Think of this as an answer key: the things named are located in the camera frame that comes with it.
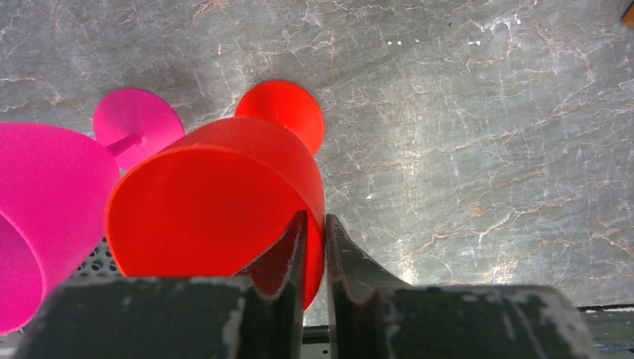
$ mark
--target pink plastic cup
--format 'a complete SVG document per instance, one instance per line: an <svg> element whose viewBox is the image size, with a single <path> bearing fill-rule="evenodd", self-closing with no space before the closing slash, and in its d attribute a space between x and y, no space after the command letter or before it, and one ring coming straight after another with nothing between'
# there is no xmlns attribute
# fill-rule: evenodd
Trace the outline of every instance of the pink plastic cup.
<svg viewBox="0 0 634 359"><path fill-rule="evenodd" d="M0 334L27 324L105 233L108 196L130 168L184 135L173 109L142 90L97 107L97 141L37 123L0 123Z"/></svg>
<svg viewBox="0 0 634 359"><path fill-rule="evenodd" d="M103 235L119 169L93 139L61 127L0 124L0 334L25 325Z"/></svg>

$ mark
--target red cup base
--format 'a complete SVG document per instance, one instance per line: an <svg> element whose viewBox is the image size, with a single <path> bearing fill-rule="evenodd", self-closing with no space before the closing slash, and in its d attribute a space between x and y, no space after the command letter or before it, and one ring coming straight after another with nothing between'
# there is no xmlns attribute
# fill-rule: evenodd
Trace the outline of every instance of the red cup base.
<svg viewBox="0 0 634 359"><path fill-rule="evenodd" d="M240 100L236 117L255 117L279 123L293 132L314 156L324 141L324 115L303 88L274 80L250 89Z"/></svg>

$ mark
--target marble surface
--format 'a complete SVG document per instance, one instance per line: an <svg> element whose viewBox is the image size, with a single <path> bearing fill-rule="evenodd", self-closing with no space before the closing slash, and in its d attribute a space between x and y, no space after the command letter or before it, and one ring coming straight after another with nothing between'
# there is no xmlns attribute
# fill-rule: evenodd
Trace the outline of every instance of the marble surface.
<svg viewBox="0 0 634 359"><path fill-rule="evenodd" d="M633 302L628 5L3 0L0 121L91 135L99 99L132 86L192 130L287 79L324 109L328 212L391 272Z"/></svg>

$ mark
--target red plastic cup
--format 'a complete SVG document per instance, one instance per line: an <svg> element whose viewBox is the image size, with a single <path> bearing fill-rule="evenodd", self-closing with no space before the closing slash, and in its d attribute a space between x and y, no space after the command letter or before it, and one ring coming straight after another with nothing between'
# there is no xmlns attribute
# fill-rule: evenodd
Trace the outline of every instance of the red plastic cup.
<svg viewBox="0 0 634 359"><path fill-rule="evenodd" d="M300 210L309 213L308 308L324 269L321 174L290 131L233 117L128 172L108 202L106 237L127 276L230 276L271 246Z"/></svg>

